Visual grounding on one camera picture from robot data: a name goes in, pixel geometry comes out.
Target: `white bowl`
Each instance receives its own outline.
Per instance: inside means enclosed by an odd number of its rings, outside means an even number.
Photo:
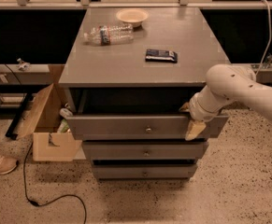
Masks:
[[[124,23],[131,23],[133,27],[138,27],[148,18],[148,12],[140,8],[127,8],[117,12],[116,17]]]

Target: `shoe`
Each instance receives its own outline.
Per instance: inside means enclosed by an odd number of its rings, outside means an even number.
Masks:
[[[0,155],[0,175],[12,172],[18,165],[18,161],[11,157]]]

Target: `terrazzo floor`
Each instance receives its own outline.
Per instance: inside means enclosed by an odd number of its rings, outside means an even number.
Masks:
[[[87,223],[272,223],[272,124],[246,108],[224,110],[230,119],[209,139],[198,170],[185,180],[97,181],[88,161],[26,164],[27,194],[46,203],[77,194]],[[10,119],[0,119],[0,153],[19,167],[0,176],[0,223],[83,223],[78,199],[33,207],[24,196],[22,164],[32,137],[5,138]]]

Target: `clear bottle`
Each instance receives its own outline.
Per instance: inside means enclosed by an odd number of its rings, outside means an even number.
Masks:
[[[90,33],[84,34],[85,41],[93,45],[110,45],[129,43],[134,39],[133,25],[99,26],[91,29]]]

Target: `white cable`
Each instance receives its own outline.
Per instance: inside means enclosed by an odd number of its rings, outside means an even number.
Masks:
[[[268,42],[267,42],[267,45],[266,45],[265,53],[264,53],[264,55],[263,55],[263,58],[262,58],[261,61],[260,61],[259,67],[258,67],[258,69],[257,69],[256,76],[258,75],[260,69],[261,69],[262,66],[263,66],[264,59],[265,59],[265,55],[266,55],[267,50],[268,50],[268,48],[269,48],[269,46],[270,46],[270,42],[271,42],[271,40],[272,40],[272,24],[271,24],[272,22],[271,22],[271,15],[270,15],[270,6],[269,6],[269,4],[267,3],[266,0],[261,0],[261,1],[264,2],[264,3],[266,4],[266,6],[267,6],[267,12],[268,12],[268,27],[269,27],[269,39],[268,39]]]

